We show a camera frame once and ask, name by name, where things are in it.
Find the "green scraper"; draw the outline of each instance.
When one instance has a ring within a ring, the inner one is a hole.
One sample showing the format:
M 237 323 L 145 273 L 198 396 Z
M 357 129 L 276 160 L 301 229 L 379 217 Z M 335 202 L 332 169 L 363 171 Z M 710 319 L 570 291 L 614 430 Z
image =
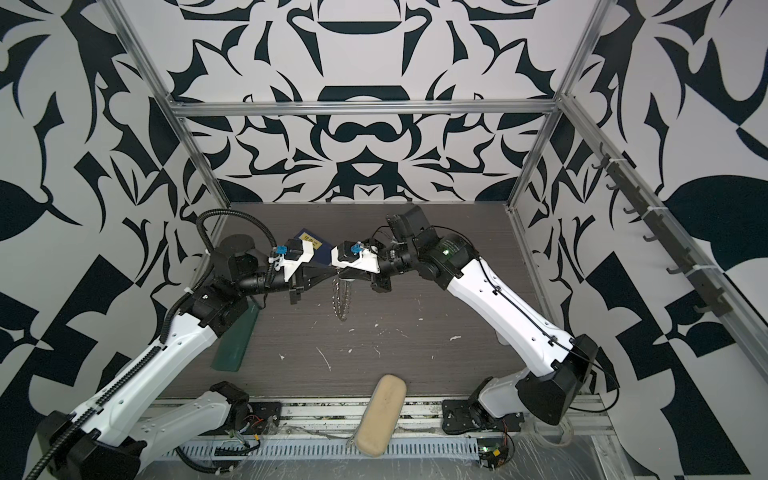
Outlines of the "green scraper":
M 219 349 L 210 364 L 212 369 L 220 372 L 236 372 L 240 369 L 259 310 L 261 308 L 253 301 L 253 297 L 249 296 L 248 310 L 221 336 Z

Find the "yellow label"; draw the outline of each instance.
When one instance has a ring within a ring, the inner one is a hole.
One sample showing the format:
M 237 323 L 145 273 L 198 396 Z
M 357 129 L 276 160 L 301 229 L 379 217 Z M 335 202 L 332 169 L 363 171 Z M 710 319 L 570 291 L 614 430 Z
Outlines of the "yellow label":
M 323 245 L 319 240 L 317 240 L 312 235 L 309 235 L 307 232 L 304 232 L 301 235 L 299 235 L 299 239 L 312 242 L 312 246 L 314 247 L 315 250 L 317 250 L 318 248 L 320 248 L 321 245 Z

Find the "wall hook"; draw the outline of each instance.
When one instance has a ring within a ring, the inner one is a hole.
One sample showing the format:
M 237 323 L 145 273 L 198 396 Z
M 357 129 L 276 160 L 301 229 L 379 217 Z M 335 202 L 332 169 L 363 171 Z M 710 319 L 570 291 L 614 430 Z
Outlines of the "wall hook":
M 606 168 L 608 166 L 608 162 L 611 161 L 611 158 L 607 155 L 603 156 L 603 159 L 600 160 L 600 162 L 597 165 L 592 165 L 592 168 L 595 170 L 600 170 L 601 168 Z

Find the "white cable tie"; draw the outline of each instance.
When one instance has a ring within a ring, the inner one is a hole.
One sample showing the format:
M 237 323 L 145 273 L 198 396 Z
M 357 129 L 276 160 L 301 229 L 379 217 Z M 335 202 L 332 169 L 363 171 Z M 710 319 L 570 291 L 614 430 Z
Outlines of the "white cable tie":
M 647 209 L 645 209 L 645 212 L 643 212 L 643 214 L 640 215 L 640 220 L 645 220 L 645 216 L 655 210 L 669 210 L 669 209 L 666 207 L 648 207 Z
M 688 277 L 688 276 L 690 276 L 690 275 L 691 275 L 693 272 L 697 272 L 697 271 L 699 271 L 699 270 L 717 270 L 717 271 L 720 271 L 720 268 L 719 268 L 717 265 L 699 265 L 699 264 L 696 264 L 696 265 L 693 265 L 693 266 L 690 268 L 690 270 L 688 270 L 688 271 L 685 273 L 685 276 L 686 276 L 686 277 Z
M 101 412 L 101 410 L 104 410 L 104 407 L 96 403 L 96 398 L 91 397 L 90 399 L 86 400 L 85 406 L 87 406 L 89 409 L 96 410 L 96 413 Z

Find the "black and white patterned wall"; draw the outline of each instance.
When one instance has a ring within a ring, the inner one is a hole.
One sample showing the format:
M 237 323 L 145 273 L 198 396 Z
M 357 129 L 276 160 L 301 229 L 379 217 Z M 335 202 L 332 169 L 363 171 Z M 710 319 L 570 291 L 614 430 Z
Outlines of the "black and white patterned wall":
M 128 0 L 184 101 L 551 98 L 594 0 Z
M 575 89 L 763 318 L 767 19 L 760 0 L 619 0 Z M 558 315 L 601 345 L 621 386 L 610 416 L 638 478 L 764 478 L 768 385 L 694 310 L 703 301 L 667 274 L 671 259 L 597 162 L 564 119 L 518 211 Z
M 0 2 L 0 477 L 157 335 L 203 249 L 199 174 L 92 0 Z
M 178 101 L 552 98 L 594 0 L 131 0 Z M 191 118 L 232 201 L 506 200 L 541 115 Z
M 187 120 L 231 201 L 507 200 L 542 114 Z

